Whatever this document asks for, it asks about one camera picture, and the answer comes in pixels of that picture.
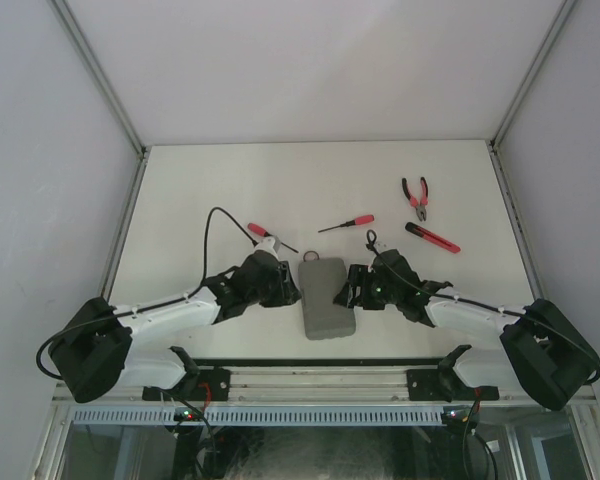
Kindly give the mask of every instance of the glass panel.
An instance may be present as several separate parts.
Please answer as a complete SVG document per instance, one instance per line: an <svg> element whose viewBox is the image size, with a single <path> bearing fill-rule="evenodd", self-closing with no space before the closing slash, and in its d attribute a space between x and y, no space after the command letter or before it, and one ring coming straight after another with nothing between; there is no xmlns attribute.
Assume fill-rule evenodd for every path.
<svg viewBox="0 0 600 480"><path fill-rule="evenodd" d="M466 479L456 427L217 428L216 466L199 427L73 425L62 480ZM489 408L466 439L470 478L586 480L569 419L540 408Z"/></svg>

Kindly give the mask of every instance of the wire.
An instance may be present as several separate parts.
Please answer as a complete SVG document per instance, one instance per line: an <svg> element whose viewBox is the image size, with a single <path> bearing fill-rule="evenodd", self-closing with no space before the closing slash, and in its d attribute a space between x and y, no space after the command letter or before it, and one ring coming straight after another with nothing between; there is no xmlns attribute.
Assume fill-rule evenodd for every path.
<svg viewBox="0 0 600 480"><path fill-rule="evenodd" d="M489 455L489 458L491 459L491 465L493 465L493 478L494 478L494 480L498 480L498 464L496 463L496 457L493 455L493 452L489 448L489 445L487 445L487 442L485 442L484 438L482 438L478 432L473 432L473 436L476 437L476 440L478 440L478 442L480 442L482 447L485 449L485 451ZM486 472L484 478L485 478L485 480L487 480L487 478L489 478L489 464L488 463L487 463L487 472Z"/></svg>
<svg viewBox="0 0 600 480"><path fill-rule="evenodd" d="M467 478L471 480L471 475L469 475L469 468L467 467L467 436L469 435L469 425L471 424L471 417L475 413L476 409L480 405L480 397L478 396L471 405L471 409L469 410L469 415L466 418L466 424L464 426L464 430L462 432L462 466L464 467L464 473L467 475Z"/></svg>
<svg viewBox="0 0 600 480"><path fill-rule="evenodd" d="M209 384L207 382L200 383L198 384L198 386L204 388L206 391L204 406L202 407L202 412L204 413L207 410L209 404L211 403L211 387L209 387Z"/></svg>
<svg viewBox="0 0 600 480"><path fill-rule="evenodd" d="M96 452L98 455L106 455L107 452L103 452L103 451L98 450L96 448L96 443L93 440L93 432L91 431L91 426L90 425L85 425L85 428L87 430L87 437L89 438L89 443L91 444L91 450L93 450L94 452Z"/></svg>
<svg viewBox="0 0 600 480"><path fill-rule="evenodd" d="M524 313L512 312L510 310L500 309L500 308L497 308L497 307L493 307L491 305L486 305L486 304L478 302L476 300L470 300L468 298L459 298L459 297L453 297L451 295L444 295L444 294L440 294L440 293L427 292L426 290L423 290L419 286L414 285L409 280L407 280L404 277L402 277L402 275L400 275L398 272L396 272L393 268L391 268L391 266L385 261L385 259L382 258L382 255L380 254L380 252L378 252L378 249L375 247L375 242L376 242L377 238L378 238L378 236L376 235L376 232L374 232L373 230L367 230L367 248L369 250L371 250L375 254L375 256L377 258L380 259L380 261L384 264L384 266L387 267L387 269L389 269L389 271L391 273L393 273L393 275L395 275L400 281L402 281L403 283L405 283L409 287L413 288L414 290L418 291L419 293L423 293L423 294L428 295L430 297L443 298L445 300L453 300L454 302L466 303L466 304L469 304L469 305L474 305L476 307L480 307L480 308L484 308L485 310L489 310L490 312L501 313L503 315L510 315L510 316L513 316L513 317L519 317L519 318L527 320L527 321L529 321L529 322L531 322L531 323L533 323L535 325L539 325L542 328L550 331L554 335L562 338L565 342L569 343L575 349L579 350L589 360L591 360L591 362L596 366L596 371L595 371L593 377L591 377L586 382L584 382L585 385L591 385L592 383L598 381L598 379L600 378L600 361L597 360L597 359L595 359L593 357L593 355L591 355L589 352L587 352L582 346L578 345L575 341L573 341L572 339L570 339L569 337L567 337L563 333L557 331L555 328L550 327L549 325L546 325L546 324L540 322L539 320L536 320L535 318L530 317L529 315L525 315Z"/></svg>
<svg viewBox="0 0 600 480"><path fill-rule="evenodd" d="M227 217L229 217L229 219L240 229L240 231L246 235L246 237L251 241L251 243L253 244L254 247L258 244L258 242L256 240L254 240L251 235L249 235L249 232L247 232L242 227L242 225L240 225L240 223L233 217L233 215L231 215L229 212L227 212L224 208L213 207L209 211L209 215L207 216L207 222L206 222L205 228L204 228L203 259L202 259L202 278L200 280L200 284L191 293L188 293L187 295L183 295L181 297L177 297L177 298L174 298L174 299L171 299L171 300L167 300L165 302L155 303L155 304L152 304L152 305L147 305L146 307L139 308L135 312L134 311L129 311L129 312L122 312L122 313L105 315L103 317L99 317L99 318L96 318L94 320L90 320L88 322L83 322L83 323L81 323L79 325L73 325L71 327L65 327L60 332L55 333L54 335L52 335L51 337L49 337L47 340L45 340L44 343L42 345L40 345L40 348L38 348L38 351L36 352L36 366L38 367L38 370L40 370L42 373L44 373L47 377L51 377L51 378L54 378L56 380L62 380L62 377L60 375L51 372L50 370L48 370L44 366L44 364L42 363L42 354L44 353L44 351L46 350L46 348L49 345L51 345L56 340L59 340L60 338L66 336L68 333L71 333L71 332L73 332L75 330L78 330L78 329L82 329L82 328L84 328L84 327L86 327L88 325L99 324L99 323L102 323L102 322L110 322L112 320L117 320L119 318L124 318L124 317L129 317L131 315L136 315L137 313L145 313L145 312L150 312L152 310L157 310L159 308L169 307L171 305L175 305L175 304L184 302L186 300L189 300L191 297L195 296L202 289L202 284L204 283L204 281L207 278L207 249L208 249L208 243L209 243L209 228L211 226L211 218L213 217L213 214L216 211L220 211L220 212L224 213ZM231 272L234 269L235 269L235 267L231 267L231 268L225 270L225 272L223 272L223 273L226 274L228 272Z"/></svg>
<svg viewBox="0 0 600 480"><path fill-rule="evenodd" d="M196 462L196 467L198 467L198 470L200 470L200 475L202 475L202 478L208 477L208 478L212 478L211 475L209 475L204 468L202 468L202 465L200 465L200 461L198 460L198 458L194 458L194 461Z"/></svg>
<svg viewBox="0 0 600 480"><path fill-rule="evenodd" d="M155 388L156 390L164 393L165 395L169 395L171 398L173 398L174 400L180 402L181 404L183 404L185 407L187 407L189 410L191 410L193 413L196 414L196 416L202 420L202 422L205 424L205 426L207 427L207 430L209 430L209 440L211 440L211 473L215 473L216 471L216 439L215 436L213 435L213 429L211 428L211 425L209 424L209 421L207 420L207 417L204 416L204 413L202 413L198 408L194 407L193 405L191 405L189 402L187 402L185 399L183 399L180 395L177 395L175 393L171 393L168 390L165 390L163 388L160 387L151 387L151 388Z"/></svg>

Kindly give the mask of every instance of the screwdriver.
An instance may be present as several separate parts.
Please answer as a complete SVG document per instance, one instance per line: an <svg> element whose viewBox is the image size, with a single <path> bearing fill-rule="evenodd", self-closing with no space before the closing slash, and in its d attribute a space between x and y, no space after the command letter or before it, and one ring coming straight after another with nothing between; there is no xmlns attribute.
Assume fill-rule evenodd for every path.
<svg viewBox="0 0 600 480"><path fill-rule="evenodd" d="M353 220L349 220L348 222L344 222L340 225L336 225L335 227L325 228L324 230L318 230L318 233L326 232L327 230L333 230L335 228L342 227L353 227L354 225L365 225L367 223L371 223L375 220L373 215L363 215L358 218L354 218Z"/></svg>
<svg viewBox="0 0 600 480"><path fill-rule="evenodd" d="M264 228L262 228L260 225L256 225L255 223L250 223L249 225L247 225L247 228L249 230L251 230L253 233L255 233L256 235L260 235L261 237L273 237L274 235L271 235L269 232L267 232ZM287 245L284 242L280 242L282 245L284 245L285 247L287 247L289 250L291 250L292 252L295 253L299 253L295 248L291 248L289 245Z"/></svg>

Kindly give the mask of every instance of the metal corner post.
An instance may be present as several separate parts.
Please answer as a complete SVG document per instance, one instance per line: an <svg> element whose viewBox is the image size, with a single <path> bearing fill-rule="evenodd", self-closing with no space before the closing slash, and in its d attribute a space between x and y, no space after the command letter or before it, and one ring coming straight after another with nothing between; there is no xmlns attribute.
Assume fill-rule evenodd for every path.
<svg viewBox="0 0 600 480"><path fill-rule="evenodd" d="M498 151L494 149L490 142L487 142L487 148L489 149L489 156L491 157L493 170L495 171L498 186L500 187L500 191L502 193L502 199L504 200L505 208L507 209L509 222L511 223L511 228L513 228L513 235L516 239L516 243L518 244L518 250L520 250L522 264L524 265L527 278L529 279L531 293L533 294L534 298L544 298L544 289L542 287L535 262L533 261L533 256L531 255L531 248L529 247L529 242L527 241L527 235L525 233L523 223L520 220L515 197L511 192L506 171L502 165Z"/></svg>
<svg viewBox="0 0 600 480"><path fill-rule="evenodd" d="M120 102L120 99L111 86L111 82L109 82L104 70L98 62L97 57L93 53L93 49L89 45L89 42L82 32L75 15L71 11L71 7L69 7L66 0L47 0L47 2L51 6L51 9L54 11L56 17L67 33L69 41L76 49L80 59L82 60L82 63L89 72L89 75L91 75L91 78L95 82L96 87L100 91L105 103L111 110L111 113L124 130L124 133L138 155L138 158L142 159L144 155L144 146L142 141L133 127L127 112Z"/></svg>
<svg viewBox="0 0 600 480"><path fill-rule="evenodd" d="M100 283L100 295L106 299L109 299L111 296L111 291L113 290L113 283L116 279L116 273L118 271L118 266L120 265L120 259L122 258L124 242L126 241L127 234L129 233L131 217L133 216L133 210L135 209L138 195L140 194L140 186L142 185L144 172L147 169L147 161L149 160L150 153L151 149L146 150L142 156L142 160L136 166L136 171L124 202L122 215L118 222L116 236L113 240L111 251L109 252L109 256L107 258L104 277Z"/></svg>
<svg viewBox="0 0 600 480"><path fill-rule="evenodd" d="M578 2L579 0L564 0L562 2L558 13L554 17L553 22L549 27L549 30L547 31L544 39L542 40L542 43L540 44L538 52L533 58L533 61L531 62L527 73L522 79L522 82L520 83L520 86L518 87L518 90L516 91L513 100L509 104L507 112L505 113L502 121L500 122L498 130L496 131L496 134L493 138L493 146L496 150L502 143L502 140L506 136L507 132L509 131L509 128L511 127L511 124L514 121L516 114L518 113L518 110L522 105L522 102L531 90L534 81L536 80L538 74L540 73L540 70L542 69L542 66L545 64L549 53L551 53L551 50L553 49L554 45L556 44L556 41L560 37L560 34L562 33L567 23L567 20L569 20L569 17L571 16L571 13L573 13Z"/></svg>
<svg viewBox="0 0 600 480"><path fill-rule="evenodd" d="M567 410L580 454L587 459L588 477L600 480L600 408L572 405Z"/></svg>

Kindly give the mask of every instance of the metal frame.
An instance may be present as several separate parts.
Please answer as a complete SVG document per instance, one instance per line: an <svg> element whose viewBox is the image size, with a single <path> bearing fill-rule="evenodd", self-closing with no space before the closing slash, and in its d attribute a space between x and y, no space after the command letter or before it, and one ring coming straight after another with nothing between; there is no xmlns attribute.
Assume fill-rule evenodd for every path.
<svg viewBox="0 0 600 480"><path fill-rule="evenodd" d="M588 476L600 480L600 408L592 406L573 406L569 416L576 441L587 459Z"/></svg>
<svg viewBox="0 0 600 480"><path fill-rule="evenodd" d="M122 258L122 251L124 250L124 244L127 240L129 226L131 225L131 218L133 217L136 202L138 201L138 195L140 194L140 186L142 185L144 172L147 169L147 160L149 159L150 153L151 149L146 149L144 155L142 156L142 160L138 163L136 167L133 180L131 182L131 185L129 186L129 191L126 196L122 216L119 220L118 228L116 229L116 236L111 246L111 252L109 253L109 257L107 259L106 264L107 267L105 269L104 277L102 279L102 282L100 283L99 289L100 295L102 295L106 299L109 299L109 297L111 296L111 290L113 289L113 284L116 280L116 273L118 271L118 266L120 265L120 260Z"/></svg>
<svg viewBox="0 0 600 480"><path fill-rule="evenodd" d="M120 124L122 129L124 130L124 134L129 140L129 143L136 151L138 155L138 159L142 159L144 156L144 145L140 140L140 136L136 132L136 129L133 127L131 123L131 119L127 114L122 102L115 90L111 86L111 82L107 78L104 73L104 70L100 66L100 62L98 62L98 58L93 53L93 49L89 42L87 41L87 37L84 35L82 29L78 21L76 20L71 7L67 4L66 0L47 0L51 9L56 14L60 24L64 28L67 36L69 37L69 41L76 49L80 60L84 64L87 72L93 79L96 87L100 91L104 102L107 104L111 113L113 114L116 121Z"/></svg>
<svg viewBox="0 0 600 480"><path fill-rule="evenodd" d="M160 406L77 405L71 407L76 425L180 425L176 414L186 407L167 401ZM298 426L441 426L442 406L360 405L211 405L205 410L210 425L240 427ZM188 421L183 426L204 425Z"/></svg>
<svg viewBox="0 0 600 480"><path fill-rule="evenodd" d="M497 442L497 448L495 449L492 447L493 444L491 442L493 441ZM507 432L506 427L495 430L495 439L491 442L487 442L487 444L489 445L493 453L496 453L498 451L501 451L503 453L498 464L498 470L501 472L502 477L518 478L518 475L516 474L517 460L515 458L515 451L509 442L509 434Z"/></svg>
<svg viewBox="0 0 600 480"><path fill-rule="evenodd" d="M509 187L507 173L491 142L487 142L487 148L489 150L489 156L491 157L493 170L496 174L496 180L500 186L502 199L504 200L504 205L507 209L507 215L509 215L509 222L511 223L511 228L513 228L513 235L516 239L516 243L518 244L518 250L520 250L522 264L524 265L527 279L529 280L531 293L533 294L534 298L543 298L545 297L545 289L542 286L540 276L538 275L538 271L536 269L536 262L533 260L533 256L531 254L531 247L527 241L528 236L525 233L525 228L522 220L520 219L518 208L516 206L517 202L513 192L511 191L511 188Z"/></svg>
<svg viewBox="0 0 600 480"><path fill-rule="evenodd" d="M122 432L114 480L138 479L139 460L144 452L143 442L138 442L142 432L126 429Z"/></svg>
<svg viewBox="0 0 600 480"><path fill-rule="evenodd" d="M560 34L562 33L567 23L567 20L569 19L576 5L578 4L578 1L579 0L564 0L562 2L558 13L554 17L553 22L549 27L549 30L547 31L546 35L544 36L544 39L542 40L542 43L540 44L538 52L533 58L533 61L531 62L527 73L522 79L522 82L520 83L520 86L518 87L518 90L516 91L513 100L509 104L509 107L507 108L507 111L504 114L502 121L500 122L500 126L498 127L498 130L493 138L493 144L496 149L500 146L502 140L504 140L504 137L507 135L511 124L513 123L516 114L518 113L518 110L522 105L522 102L531 90L531 87L533 86L536 78L538 77L538 74L542 70L542 67L545 61L547 60L549 54L553 50L556 41L560 37Z"/></svg>
<svg viewBox="0 0 600 480"><path fill-rule="evenodd" d="M94 80L105 103L123 128L125 136L139 159L138 168L125 201L123 215L109 254L107 269L101 284L101 293L108 298L115 281L143 175L147 167L148 151L100 66L67 0L48 0L48 3L62 24L69 41L76 49L87 72ZM498 156L498 147L505 138L511 124L516 118L520 106L531 90L548 55L577 4L578 0L563 1L507 112L503 116L493 140L487 142L507 214L520 250L532 293L536 298L543 296L544 289L535 267L523 223L516 208L515 198L509 187L506 171ZM233 384L237 386L231 389L229 402L223 406L212 403L210 413L222 408L231 408L234 412L246 412L248 409L264 408L269 412L275 410L290 413L298 408L309 408L308 405L312 405L310 408L314 409L322 408L320 405L329 405L329 408L336 408L343 413L352 408L357 409L356 411L359 413L370 408L409 410L423 408L423 406L424 408L434 407L433 403L427 404L422 402L418 404L409 401L404 375L405 366L343 366L324 368L308 366L233 366L229 367L229 369L232 370ZM533 401L519 392L503 392L500 401L488 403L492 406L507 407L531 405ZM572 424L574 431L577 432L576 438L582 450L583 457L588 462L589 476L594 480L600 479L600 413L593 390L590 387L584 387L573 398L570 405L569 412ZM62 466L64 445L69 428L75 418L76 412L79 411L77 410L78 408L82 407L75 407L70 393L66 387L60 384L56 389L53 408L41 439L39 455L36 457L37 467L33 475L36 479L52 479L56 477ZM129 412L138 408L147 411L148 409L160 408L162 412L165 411L164 405L158 404L158 407L156 407L155 402L143 402L139 389L127 389L112 393L103 397L98 402L90 404L89 408L108 408L109 410L111 408L118 408ZM172 406L168 408L175 411L176 407ZM517 445L517 441L514 441L511 445ZM518 478L526 478L519 448L517 449L517 453L516 449L512 448L511 455L513 468Z"/></svg>

